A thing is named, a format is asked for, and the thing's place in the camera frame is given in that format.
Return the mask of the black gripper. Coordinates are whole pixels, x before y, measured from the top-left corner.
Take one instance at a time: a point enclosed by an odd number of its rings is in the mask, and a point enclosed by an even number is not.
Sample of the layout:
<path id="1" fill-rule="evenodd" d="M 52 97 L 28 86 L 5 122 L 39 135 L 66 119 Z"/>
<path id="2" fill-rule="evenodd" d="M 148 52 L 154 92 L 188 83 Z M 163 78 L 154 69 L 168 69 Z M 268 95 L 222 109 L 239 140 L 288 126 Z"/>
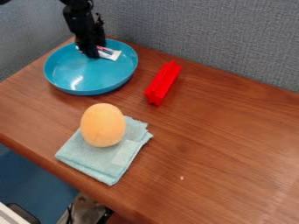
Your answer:
<path id="1" fill-rule="evenodd" d="M 75 34 L 75 44 L 82 52 L 92 59 L 99 58 L 98 46 L 107 46 L 104 22 L 100 14 L 98 18 L 92 15 L 92 6 L 86 9 L 75 10 L 71 6 L 63 9 L 63 16 Z"/>

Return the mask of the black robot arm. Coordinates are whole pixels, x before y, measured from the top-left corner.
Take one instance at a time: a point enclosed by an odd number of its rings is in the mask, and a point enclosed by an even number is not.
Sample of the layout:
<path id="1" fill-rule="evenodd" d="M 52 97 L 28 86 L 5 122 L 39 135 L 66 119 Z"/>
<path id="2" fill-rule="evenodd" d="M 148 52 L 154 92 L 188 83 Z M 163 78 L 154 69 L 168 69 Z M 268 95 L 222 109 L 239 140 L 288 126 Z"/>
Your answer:
<path id="1" fill-rule="evenodd" d="M 107 45 L 104 22 L 100 14 L 94 19 L 94 0 L 60 0 L 64 4 L 63 16 L 75 34 L 75 44 L 79 51 L 90 58 L 99 58 L 99 46 Z"/>

